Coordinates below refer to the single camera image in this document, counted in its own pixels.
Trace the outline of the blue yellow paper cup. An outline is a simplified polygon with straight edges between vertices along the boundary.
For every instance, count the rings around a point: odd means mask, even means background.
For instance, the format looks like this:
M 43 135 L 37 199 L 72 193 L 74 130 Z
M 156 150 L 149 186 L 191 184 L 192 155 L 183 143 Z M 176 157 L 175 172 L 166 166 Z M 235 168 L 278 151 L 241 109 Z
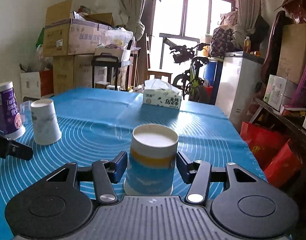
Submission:
M 133 196 L 169 196 L 173 191 L 178 135 L 159 124 L 132 132 L 124 191 Z

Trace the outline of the clear plastic cup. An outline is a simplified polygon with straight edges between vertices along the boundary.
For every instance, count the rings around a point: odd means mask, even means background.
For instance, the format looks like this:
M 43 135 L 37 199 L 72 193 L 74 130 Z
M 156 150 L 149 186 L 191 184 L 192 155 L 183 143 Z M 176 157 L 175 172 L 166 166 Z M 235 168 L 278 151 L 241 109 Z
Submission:
M 29 125 L 32 122 L 31 104 L 32 101 L 20 104 L 20 116 L 24 125 Z

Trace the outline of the red bucket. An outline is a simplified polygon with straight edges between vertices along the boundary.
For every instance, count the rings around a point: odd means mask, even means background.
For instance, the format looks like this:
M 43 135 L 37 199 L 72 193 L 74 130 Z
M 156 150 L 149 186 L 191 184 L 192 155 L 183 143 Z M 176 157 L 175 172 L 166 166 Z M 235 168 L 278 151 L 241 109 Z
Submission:
M 203 88 L 206 91 L 206 96 L 207 96 L 208 101 L 210 101 L 211 95 L 212 95 L 212 86 L 206 86 L 206 87 L 204 86 Z

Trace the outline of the beige tied curtain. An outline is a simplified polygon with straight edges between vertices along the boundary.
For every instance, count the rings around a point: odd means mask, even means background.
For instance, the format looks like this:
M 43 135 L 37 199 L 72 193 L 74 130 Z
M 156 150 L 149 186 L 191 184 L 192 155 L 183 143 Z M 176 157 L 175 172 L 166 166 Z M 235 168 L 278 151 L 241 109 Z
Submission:
M 133 32 L 136 41 L 139 41 L 145 31 L 145 25 L 141 18 L 144 10 L 145 0 L 118 0 L 121 13 L 128 17 L 123 25 L 126 30 Z

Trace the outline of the floral fabric bag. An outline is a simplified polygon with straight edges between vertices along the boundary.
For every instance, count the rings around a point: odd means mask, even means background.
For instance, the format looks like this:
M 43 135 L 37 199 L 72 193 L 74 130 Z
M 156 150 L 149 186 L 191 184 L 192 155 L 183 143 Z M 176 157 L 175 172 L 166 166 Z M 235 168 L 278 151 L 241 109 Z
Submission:
M 239 51 L 240 49 L 232 27 L 224 25 L 214 29 L 210 41 L 211 57 L 224 57 L 226 53 Z

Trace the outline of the lower stacked cardboard box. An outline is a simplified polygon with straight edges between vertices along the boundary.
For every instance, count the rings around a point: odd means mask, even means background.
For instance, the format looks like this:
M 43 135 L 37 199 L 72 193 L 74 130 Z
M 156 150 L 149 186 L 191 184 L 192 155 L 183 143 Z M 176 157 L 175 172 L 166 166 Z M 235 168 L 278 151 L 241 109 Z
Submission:
M 92 88 L 93 54 L 53 57 L 54 94 L 73 88 Z

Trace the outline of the clear plastic storage bin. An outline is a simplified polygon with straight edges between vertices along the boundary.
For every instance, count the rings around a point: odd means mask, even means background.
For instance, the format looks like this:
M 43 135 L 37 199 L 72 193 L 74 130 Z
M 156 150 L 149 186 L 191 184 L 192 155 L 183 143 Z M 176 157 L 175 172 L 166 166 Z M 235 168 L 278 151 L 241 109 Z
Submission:
M 133 40 L 133 32 L 127 30 L 108 30 L 105 33 L 105 46 L 114 45 L 120 49 L 126 49 L 129 42 Z

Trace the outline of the wooden chair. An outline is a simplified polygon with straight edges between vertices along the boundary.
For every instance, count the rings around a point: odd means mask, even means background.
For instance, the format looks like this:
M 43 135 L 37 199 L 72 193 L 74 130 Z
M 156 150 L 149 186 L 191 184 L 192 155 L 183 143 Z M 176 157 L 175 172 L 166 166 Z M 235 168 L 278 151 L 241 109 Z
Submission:
M 161 70 L 158 67 L 157 60 L 153 58 L 151 55 L 151 46 L 148 35 L 145 35 L 146 42 L 146 70 L 144 72 L 145 80 L 149 80 L 150 78 L 154 79 L 167 79 L 168 83 L 171 83 L 172 73 L 167 72 L 165 70 Z

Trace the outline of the tall brown cardboard box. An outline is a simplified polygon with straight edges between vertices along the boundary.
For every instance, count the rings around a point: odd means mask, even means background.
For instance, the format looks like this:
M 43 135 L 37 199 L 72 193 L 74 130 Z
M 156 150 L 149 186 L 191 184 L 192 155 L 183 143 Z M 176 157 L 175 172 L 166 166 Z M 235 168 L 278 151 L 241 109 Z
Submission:
M 276 75 L 299 84 L 306 65 L 306 24 L 283 27 Z

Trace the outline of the dark wooden shelf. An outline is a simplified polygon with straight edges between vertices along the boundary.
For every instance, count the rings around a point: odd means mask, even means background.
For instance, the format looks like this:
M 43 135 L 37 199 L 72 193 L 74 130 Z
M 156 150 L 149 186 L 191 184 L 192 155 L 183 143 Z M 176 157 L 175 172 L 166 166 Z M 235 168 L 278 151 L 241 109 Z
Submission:
M 289 135 L 292 143 L 291 146 L 296 150 L 303 162 L 298 180 L 306 180 L 306 130 L 294 124 L 286 117 L 281 116 L 273 107 L 263 100 L 255 98 L 254 101 L 259 105 L 259 108 L 252 116 L 250 123 Z

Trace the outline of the purple white paper cup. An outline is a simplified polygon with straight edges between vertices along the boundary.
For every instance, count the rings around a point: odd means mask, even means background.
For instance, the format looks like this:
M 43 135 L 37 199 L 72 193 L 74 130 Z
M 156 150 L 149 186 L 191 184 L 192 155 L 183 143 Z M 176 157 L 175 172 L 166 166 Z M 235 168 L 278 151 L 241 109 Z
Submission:
M 20 138 L 26 131 L 12 81 L 0 83 L 0 131 L 12 140 Z

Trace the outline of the red gift bag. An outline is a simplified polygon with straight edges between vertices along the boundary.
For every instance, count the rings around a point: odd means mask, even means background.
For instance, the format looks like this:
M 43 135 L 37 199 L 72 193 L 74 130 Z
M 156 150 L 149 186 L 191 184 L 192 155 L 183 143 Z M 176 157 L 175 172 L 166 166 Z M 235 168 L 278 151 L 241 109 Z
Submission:
M 276 188 L 280 188 L 298 172 L 303 165 L 302 159 L 292 150 L 289 139 L 264 169 L 267 181 Z
M 263 171 L 289 139 L 289 136 L 278 131 L 249 122 L 242 122 L 240 136 L 248 144 Z

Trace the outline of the black bicycle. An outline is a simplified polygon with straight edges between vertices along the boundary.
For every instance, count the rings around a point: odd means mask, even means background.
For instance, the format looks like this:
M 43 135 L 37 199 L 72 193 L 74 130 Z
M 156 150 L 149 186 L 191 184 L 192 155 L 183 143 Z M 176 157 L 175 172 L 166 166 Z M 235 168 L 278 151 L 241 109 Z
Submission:
M 196 46 L 188 48 L 186 45 L 176 45 L 168 38 L 163 38 L 163 43 L 170 47 L 170 53 L 176 64 L 190 61 L 190 67 L 184 73 L 177 75 L 173 80 L 173 87 L 182 91 L 182 97 L 188 96 L 189 101 L 198 103 L 210 103 L 210 94 L 207 91 L 208 86 L 204 86 L 205 79 L 199 77 L 199 70 L 208 65 L 209 58 L 198 56 L 199 51 L 205 50 L 207 43 L 198 43 Z

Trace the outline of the white chest freezer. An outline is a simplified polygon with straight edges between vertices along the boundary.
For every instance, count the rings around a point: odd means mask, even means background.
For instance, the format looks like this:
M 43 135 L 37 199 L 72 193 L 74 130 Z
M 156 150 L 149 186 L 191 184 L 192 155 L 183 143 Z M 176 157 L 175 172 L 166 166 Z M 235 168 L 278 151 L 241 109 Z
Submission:
M 263 58 L 243 51 L 225 54 L 215 106 L 238 132 L 242 122 L 248 121 L 248 107 L 261 81 L 263 62 Z

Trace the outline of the white green carton box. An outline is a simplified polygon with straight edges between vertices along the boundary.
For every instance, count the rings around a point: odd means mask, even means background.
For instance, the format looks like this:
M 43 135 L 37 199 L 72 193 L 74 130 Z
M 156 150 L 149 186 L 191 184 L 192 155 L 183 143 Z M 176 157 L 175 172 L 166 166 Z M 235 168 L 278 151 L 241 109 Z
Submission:
M 297 84 L 283 77 L 270 75 L 263 100 L 279 112 L 282 105 L 291 104 L 297 87 Z

